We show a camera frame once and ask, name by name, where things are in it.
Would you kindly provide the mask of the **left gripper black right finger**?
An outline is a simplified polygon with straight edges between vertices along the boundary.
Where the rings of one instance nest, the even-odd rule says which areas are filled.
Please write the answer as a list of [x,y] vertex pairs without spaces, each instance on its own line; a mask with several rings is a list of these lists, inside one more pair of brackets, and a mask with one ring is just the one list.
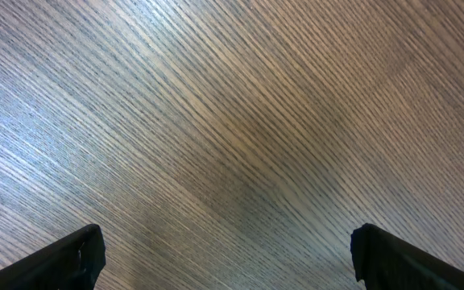
[[355,279],[367,290],[464,290],[464,271],[378,226],[354,230],[350,252]]

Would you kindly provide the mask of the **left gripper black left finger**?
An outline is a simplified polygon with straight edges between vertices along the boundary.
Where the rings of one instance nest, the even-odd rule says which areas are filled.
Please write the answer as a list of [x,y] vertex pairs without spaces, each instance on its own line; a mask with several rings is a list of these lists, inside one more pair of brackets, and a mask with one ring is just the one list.
[[102,230],[89,224],[0,270],[0,289],[93,290],[105,265]]

